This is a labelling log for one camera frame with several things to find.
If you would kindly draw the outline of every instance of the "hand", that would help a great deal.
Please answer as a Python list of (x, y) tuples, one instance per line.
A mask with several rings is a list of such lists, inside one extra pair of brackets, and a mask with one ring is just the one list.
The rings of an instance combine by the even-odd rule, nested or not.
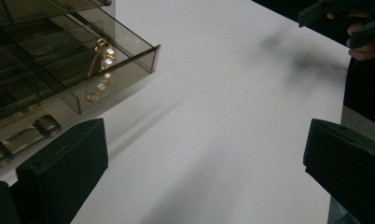
[[(361, 17), (361, 18), (367, 18), (369, 16), (368, 13), (352, 10), (349, 13), (350, 17)], [(327, 17), (330, 18), (331, 20), (334, 19), (334, 14), (333, 13), (328, 13)], [(351, 35), (354, 31), (359, 29), (360, 27), (363, 26), (362, 22), (357, 22), (352, 24), (350, 27), (348, 27), (347, 33), (348, 35)], [(351, 38), (347, 40), (347, 47), (350, 47), (350, 42)], [(375, 42), (365, 45), (362, 48), (359, 49), (350, 49), (348, 51), (348, 54), (351, 55), (353, 58), (357, 59), (358, 61), (365, 61), (365, 60), (370, 60), (375, 58)]]

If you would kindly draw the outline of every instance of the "white table surface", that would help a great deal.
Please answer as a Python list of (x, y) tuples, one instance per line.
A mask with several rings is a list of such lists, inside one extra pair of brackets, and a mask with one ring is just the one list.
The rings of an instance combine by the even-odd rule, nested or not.
[(302, 163), (340, 122), (347, 49), (250, 0), (118, 0), (157, 71), (104, 118), (109, 168), (73, 223), (325, 224)]

